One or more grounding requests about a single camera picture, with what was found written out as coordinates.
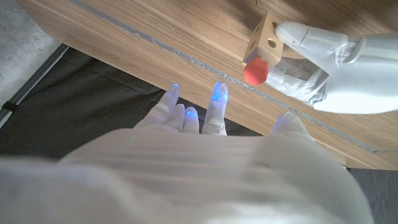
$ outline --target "wood grain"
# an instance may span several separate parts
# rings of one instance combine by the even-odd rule
[[[256,25],[259,21],[256,19],[261,19],[264,10],[272,9],[283,19],[305,22],[308,18],[300,11],[301,6],[291,6],[288,1],[267,1],[266,5],[260,2],[258,8],[246,4],[248,1],[85,2],[241,81],[241,59],[249,41],[249,27],[250,24]],[[182,87],[181,97],[199,106],[207,107],[214,82],[222,79],[70,1],[30,0],[20,3],[39,26],[56,39],[161,88],[177,82]],[[347,2],[333,1],[331,6],[330,12],[336,11],[337,7],[345,9],[336,11],[340,17],[332,15],[334,19],[331,21],[345,21],[341,15],[349,20],[345,24],[336,23],[338,26],[332,30],[350,34],[391,30],[375,18],[367,21],[369,18],[363,17],[363,14],[369,14],[366,11],[352,14]],[[309,16],[316,14],[313,9],[308,11]],[[320,20],[318,27],[330,26],[326,20]],[[299,57],[288,50],[285,56]],[[377,150],[398,149],[396,112],[371,116],[322,113],[266,85],[257,89]],[[282,107],[233,83],[229,84],[229,92],[226,117],[261,134],[269,134],[277,117],[285,112]],[[371,153],[316,124],[307,120],[304,123],[313,137],[347,167],[398,169],[394,152]]]

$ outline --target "metal strip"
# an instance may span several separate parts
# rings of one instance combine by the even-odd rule
[[[239,81],[239,80],[237,80],[237,79],[235,79],[233,77],[230,77],[227,74],[225,74],[225,73],[223,73],[223,72],[221,72],[221,71],[219,71],[219,70],[217,70],[217,69],[215,69],[215,68],[213,68],[213,67],[211,67],[211,66],[209,66],[209,65],[207,65],[207,64],[205,64],[205,63],[203,63],[203,62],[201,62],[201,61],[199,61],[199,60],[197,60],[197,59],[195,59],[195,58],[193,58],[193,57],[191,57],[191,56],[179,51],[179,50],[177,50],[177,49],[174,49],[171,46],[169,46],[169,45],[167,45],[167,44],[165,44],[165,43],[163,43],[163,42],[161,42],[159,40],[156,40],[156,39],[154,39],[154,38],[152,38],[152,37],[150,37],[150,36],[148,36],[148,35],[146,35],[146,34],[144,34],[142,32],[139,32],[138,30],[132,28],[131,26],[112,18],[111,16],[108,16],[107,14],[105,14],[105,13],[103,13],[103,12],[101,12],[101,11],[99,11],[99,10],[97,10],[97,9],[95,9],[95,8],[93,8],[93,7],[91,7],[91,6],[87,5],[87,4],[79,1],[79,0],[71,0],[71,2],[74,3],[75,5],[83,8],[83,9],[87,10],[90,13],[93,13],[93,14],[95,14],[97,16],[100,16],[102,19],[104,19],[104,20],[106,20],[108,22],[111,22],[114,25],[117,25],[120,28],[131,32],[134,35],[137,35],[137,36],[139,36],[139,37],[141,37],[141,38],[143,38],[145,40],[148,40],[149,42],[152,42],[153,44],[155,44],[155,45],[157,45],[157,46],[159,46],[159,47],[161,47],[161,48],[163,48],[165,50],[168,50],[169,52],[172,52],[173,54],[178,55],[179,57],[184,58],[185,60],[191,61],[191,63],[194,63],[196,65],[201,66],[202,68],[204,68],[204,69],[206,69],[206,70],[218,75],[219,77],[225,78],[225,79],[227,79],[227,80],[229,80],[229,81],[231,81],[231,82],[233,82],[233,83],[235,83],[235,84],[237,84],[237,85],[239,85],[239,86],[241,86],[241,87],[243,87],[243,88],[245,88],[245,89],[247,89],[249,91],[252,91],[253,93],[255,93],[255,94],[259,95],[259,96],[262,96],[263,98],[265,98],[265,99],[267,99],[267,100],[269,100],[269,101],[271,101],[271,102],[283,107],[284,109],[297,114],[297,116],[300,116],[303,119],[311,121],[312,123],[314,123],[314,124],[324,128],[324,129],[330,131],[333,134],[338,135],[339,137],[341,137],[341,138],[343,138],[343,139],[345,139],[345,140],[347,140],[349,142],[354,143],[355,145],[357,145],[357,146],[359,146],[359,147],[361,147],[363,149],[366,149],[366,150],[371,151],[373,153],[384,152],[384,151],[379,151],[379,150],[377,150],[377,149],[375,149],[375,148],[373,148],[371,146],[368,146],[367,144],[365,144],[365,143],[363,143],[363,142],[361,142],[359,140],[356,140],[356,139],[352,138],[351,136],[348,136],[348,135],[346,135],[344,133],[341,133],[340,131],[330,127],[329,125],[323,124],[322,122],[318,121],[317,119],[315,119],[315,118],[313,118],[313,117],[311,117],[311,116],[309,116],[309,115],[307,115],[305,113],[299,112],[298,110],[290,107],[286,103],[283,103],[283,102],[275,99],[274,97],[272,97],[270,95],[267,95],[267,94],[255,89],[255,88],[253,88],[253,87],[251,87],[251,86],[249,86],[249,85],[247,85],[247,84],[245,84],[245,83],[243,83],[243,82],[241,82],[241,81]],[[388,151],[388,152],[398,152],[398,150],[391,150],[391,151]]]

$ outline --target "wooden cube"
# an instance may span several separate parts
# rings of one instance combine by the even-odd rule
[[[252,85],[267,80],[268,71],[282,57],[284,43],[276,36],[275,28],[281,20],[268,12],[251,34],[248,48],[243,57],[244,79]]]
[[[280,22],[282,21],[278,17],[271,12],[267,12],[251,34],[249,45],[243,57],[244,65],[256,57],[268,62],[269,68],[280,61],[284,43],[275,34],[275,28]]]

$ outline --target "blue light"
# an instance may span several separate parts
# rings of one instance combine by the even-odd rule
[[[195,112],[193,112],[193,111],[187,111],[187,116],[191,116],[191,117],[194,117],[194,118],[198,117],[198,115]]]

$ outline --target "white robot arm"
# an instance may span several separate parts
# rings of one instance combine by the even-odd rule
[[[398,110],[398,34],[348,37],[296,22],[282,22],[276,34],[307,59],[283,58],[270,86],[321,111]]]

